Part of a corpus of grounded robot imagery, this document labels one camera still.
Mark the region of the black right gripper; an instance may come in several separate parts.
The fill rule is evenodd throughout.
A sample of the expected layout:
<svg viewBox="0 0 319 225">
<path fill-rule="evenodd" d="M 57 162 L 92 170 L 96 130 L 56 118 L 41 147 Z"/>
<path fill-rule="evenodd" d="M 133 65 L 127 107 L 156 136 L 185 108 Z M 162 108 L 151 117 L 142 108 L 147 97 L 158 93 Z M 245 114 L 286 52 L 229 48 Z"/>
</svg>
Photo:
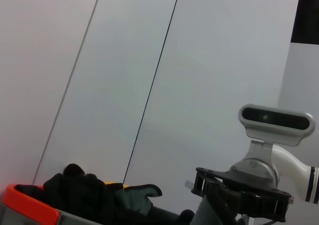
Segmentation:
<svg viewBox="0 0 319 225">
<path fill-rule="evenodd" d="M 238 214 L 286 221 L 291 194 L 278 190 L 269 179 L 230 169 L 218 172 L 196 168 L 191 192 L 207 198 L 223 225 L 236 225 Z"/>
</svg>

